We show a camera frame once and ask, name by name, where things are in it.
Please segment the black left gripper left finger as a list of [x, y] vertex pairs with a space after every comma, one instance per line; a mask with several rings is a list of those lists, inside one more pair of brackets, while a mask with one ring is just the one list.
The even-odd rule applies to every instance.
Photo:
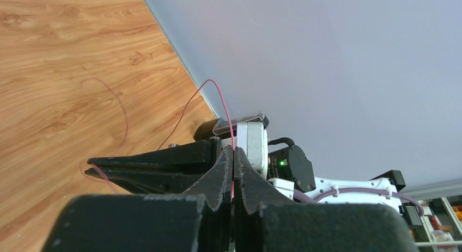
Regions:
[[228, 251], [233, 149], [180, 194], [81, 195], [43, 251]]

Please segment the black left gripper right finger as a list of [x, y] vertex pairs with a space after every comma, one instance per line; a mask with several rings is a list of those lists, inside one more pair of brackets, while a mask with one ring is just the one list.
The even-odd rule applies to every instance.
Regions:
[[386, 205], [288, 199], [234, 151], [236, 251], [417, 251], [404, 219]]

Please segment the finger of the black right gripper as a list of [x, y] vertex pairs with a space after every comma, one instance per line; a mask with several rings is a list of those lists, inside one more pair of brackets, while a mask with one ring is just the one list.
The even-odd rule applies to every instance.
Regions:
[[87, 163], [101, 168], [210, 168], [221, 150], [216, 139], [178, 145], [121, 157], [93, 157]]
[[163, 171], [134, 168], [101, 167], [115, 185], [133, 194], [179, 194], [197, 182], [210, 167], [188, 167]]

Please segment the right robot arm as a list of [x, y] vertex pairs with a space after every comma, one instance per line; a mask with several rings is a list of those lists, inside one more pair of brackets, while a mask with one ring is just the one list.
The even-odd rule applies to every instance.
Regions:
[[[290, 138], [272, 141], [285, 147], [264, 153], [257, 173], [289, 199], [325, 204], [381, 204], [398, 211], [410, 227], [419, 226], [422, 204], [402, 194], [406, 183], [399, 170], [368, 181], [345, 181], [314, 176], [305, 153]], [[133, 194], [178, 194], [186, 191], [217, 162], [229, 143], [219, 137], [125, 157], [88, 160], [84, 176], [104, 180]]]

